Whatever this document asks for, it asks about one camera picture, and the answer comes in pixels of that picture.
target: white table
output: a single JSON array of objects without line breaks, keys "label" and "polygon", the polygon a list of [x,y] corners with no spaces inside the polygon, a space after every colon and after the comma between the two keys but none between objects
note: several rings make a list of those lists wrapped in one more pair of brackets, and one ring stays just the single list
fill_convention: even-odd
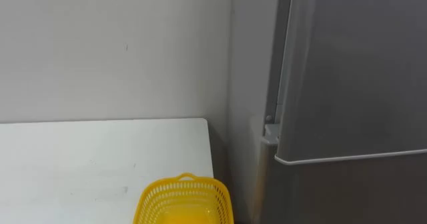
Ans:
[{"label": "white table", "polygon": [[0,223],[131,223],[183,172],[213,176],[204,119],[0,124]]}]

